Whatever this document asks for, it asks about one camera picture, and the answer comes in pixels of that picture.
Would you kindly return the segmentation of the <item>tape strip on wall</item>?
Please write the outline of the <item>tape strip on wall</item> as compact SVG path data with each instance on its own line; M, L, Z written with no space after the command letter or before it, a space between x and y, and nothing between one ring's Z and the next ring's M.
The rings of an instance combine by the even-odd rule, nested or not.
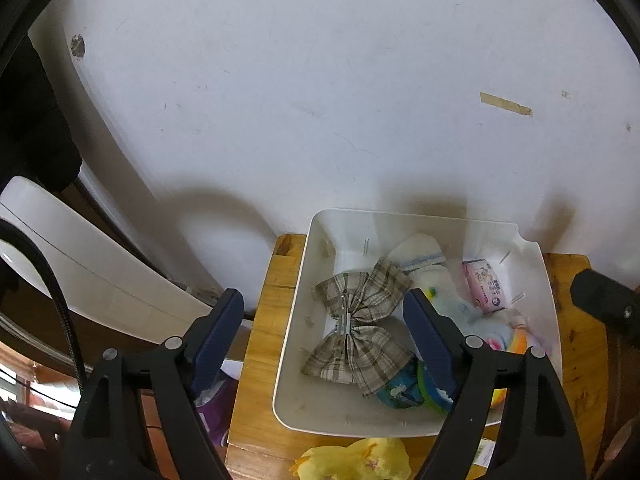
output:
M533 110L522 104L518 104L517 102L513 102L507 100L505 98L500 98L500 96L494 96L493 94L480 92L480 102L498 107L500 110L507 110L508 112L519 114L522 116L533 116Z

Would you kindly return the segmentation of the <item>yellow plush toy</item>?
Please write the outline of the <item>yellow plush toy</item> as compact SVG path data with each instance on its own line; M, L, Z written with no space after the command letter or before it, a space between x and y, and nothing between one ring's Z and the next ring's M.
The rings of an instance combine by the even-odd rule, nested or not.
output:
M397 438L310 448L290 468L296 479L399 479L411 477L409 455Z

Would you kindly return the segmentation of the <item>plaid fabric bow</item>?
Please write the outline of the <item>plaid fabric bow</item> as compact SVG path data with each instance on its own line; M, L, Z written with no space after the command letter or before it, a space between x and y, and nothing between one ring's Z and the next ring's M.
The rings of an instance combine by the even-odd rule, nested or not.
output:
M412 281L386 258L369 271L336 274L314 286L334 329L323 337L302 373L334 384L355 385L363 396L383 389L413 353L381 325L402 303Z

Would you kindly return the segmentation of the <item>light blue plush toy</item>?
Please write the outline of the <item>light blue plush toy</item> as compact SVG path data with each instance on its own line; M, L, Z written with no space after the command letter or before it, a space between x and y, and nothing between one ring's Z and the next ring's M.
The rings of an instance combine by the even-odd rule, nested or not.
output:
M531 344L537 343L535 338L527 333L526 323L520 318L518 311L515 311L515 316L509 310L483 314L474 304L462 298L457 289L456 292L452 298L436 300L428 300L424 292L422 294L437 314L454 322L463 336L480 337L491 349L524 354ZM445 364L446 348L442 342L437 342L433 335L423 335L423 342L418 342L416 337L413 337L416 348L434 385L444 390L452 400L450 386L454 387L456 384L454 373L450 366Z

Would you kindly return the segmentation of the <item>wooden side table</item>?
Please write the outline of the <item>wooden side table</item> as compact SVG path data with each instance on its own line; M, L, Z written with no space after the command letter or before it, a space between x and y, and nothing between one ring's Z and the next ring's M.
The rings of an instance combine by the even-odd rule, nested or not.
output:
M273 415L272 395L306 237L283 234L274 244L245 353L224 462L235 479L288 479L308 448L349 445L288 430ZM544 256L558 315L563 387L576 420L586 471L593 472L608 402L608 344L604 328L570 300L574 276L589 268L583 255Z

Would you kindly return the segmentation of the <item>white blue striped sock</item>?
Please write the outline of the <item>white blue striped sock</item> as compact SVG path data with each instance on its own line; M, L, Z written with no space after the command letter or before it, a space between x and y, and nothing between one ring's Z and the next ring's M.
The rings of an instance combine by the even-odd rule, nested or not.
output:
M431 235L416 233L386 256L420 288L428 300L452 298L457 292L446 267L446 256Z

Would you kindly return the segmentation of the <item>blue green small toy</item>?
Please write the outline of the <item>blue green small toy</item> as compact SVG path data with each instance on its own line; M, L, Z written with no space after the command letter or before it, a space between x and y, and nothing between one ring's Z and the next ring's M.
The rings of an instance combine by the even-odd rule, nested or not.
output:
M452 407L450 396L434 385L422 361L414 356L375 396L395 410L429 408L448 413Z

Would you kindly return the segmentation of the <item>pink tissue packet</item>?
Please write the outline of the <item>pink tissue packet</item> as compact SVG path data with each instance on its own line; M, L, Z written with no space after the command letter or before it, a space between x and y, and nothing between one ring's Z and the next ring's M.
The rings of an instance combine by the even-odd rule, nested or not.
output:
M465 261L462 269L473 304L480 312L491 314L506 308L506 294L497 273L487 260Z

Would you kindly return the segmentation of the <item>white plastic storage bin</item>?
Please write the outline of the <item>white plastic storage bin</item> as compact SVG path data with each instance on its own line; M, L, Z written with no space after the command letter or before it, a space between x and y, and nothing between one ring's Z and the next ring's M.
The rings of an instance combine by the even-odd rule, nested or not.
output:
M444 413L436 408L388 408L366 398L355 385L303 374L310 352L335 327L314 286L346 271L367 271L379 258L416 233L435 237L461 296L468 293L462 263L485 259L506 290L509 307L563 370L554 299L538 243L521 236L514 223L325 209L312 218L298 272L272 397L274 416L292 430L331 437L414 438L438 434Z

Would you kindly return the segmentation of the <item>purple white bag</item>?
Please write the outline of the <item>purple white bag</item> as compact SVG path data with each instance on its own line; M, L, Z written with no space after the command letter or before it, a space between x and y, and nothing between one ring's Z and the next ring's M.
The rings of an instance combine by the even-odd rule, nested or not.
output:
M195 402L209 440L221 448L228 445L241 372L240 361L224 360L213 385L204 390Z

